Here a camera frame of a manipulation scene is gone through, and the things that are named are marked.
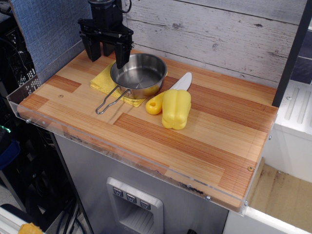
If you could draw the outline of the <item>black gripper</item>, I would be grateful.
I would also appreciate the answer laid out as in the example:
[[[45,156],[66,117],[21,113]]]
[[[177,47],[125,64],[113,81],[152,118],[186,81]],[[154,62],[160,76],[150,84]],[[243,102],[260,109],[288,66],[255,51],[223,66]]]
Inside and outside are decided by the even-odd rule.
[[[115,46],[117,68],[121,69],[129,62],[133,47],[133,30],[123,24],[123,15],[132,7],[129,3],[127,10],[122,9],[120,0],[90,0],[91,19],[79,19],[80,36],[88,58],[94,62],[100,58],[100,42]]]

